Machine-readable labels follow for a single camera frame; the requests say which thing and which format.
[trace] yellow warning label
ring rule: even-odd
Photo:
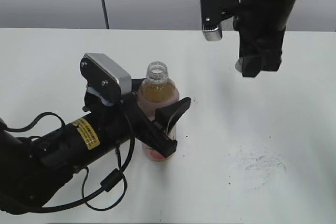
[[[89,122],[86,121],[84,118],[80,118],[74,121],[72,124],[77,128],[77,131],[82,136],[89,150],[97,147],[100,144],[95,131],[93,130]]]

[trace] screw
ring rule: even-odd
[[[40,149],[44,152],[47,151],[47,148],[49,147],[49,143],[48,142],[43,142],[40,144]]]
[[[80,63],[80,66],[81,66],[82,68],[86,68],[87,65],[88,65],[88,63],[87,63],[86,61],[83,61],[83,62]]]
[[[108,84],[109,84],[109,82],[108,82],[107,80],[101,82],[101,85],[102,85],[103,87],[107,87]]]

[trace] table surface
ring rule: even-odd
[[[0,212],[0,222],[334,223],[335,44],[335,33],[286,33],[279,72],[244,79],[234,68],[235,32],[207,42],[200,31],[0,29],[0,117],[10,127],[45,111],[66,122],[84,115],[85,52],[108,55],[133,78],[144,77],[151,61],[163,61],[181,98],[192,98],[169,161],[148,160],[136,143],[125,171],[129,188],[115,209]],[[58,125],[45,118],[29,135]],[[114,152],[91,164],[87,193],[116,166]],[[75,175],[47,205],[78,199],[83,178],[84,172]],[[92,204],[110,205],[121,192],[118,185]]]

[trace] bottle neck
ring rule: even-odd
[[[151,84],[164,84],[168,82],[168,68],[159,61],[149,64],[147,68],[147,81]]]

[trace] plastic bottle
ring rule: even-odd
[[[168,77],[167,66],[159,61],[150,63],[147,69],[147,77],[138,91],[138,104],[142,111],[150,120],[154,120],[156,109],[171,105],[177,102],[179,98],[179,91]],[[169,138],[176,139],[176,127],[171,130]],[[153,161],[167,159],[146,144],[142,144],[142,147],[146,156]]]

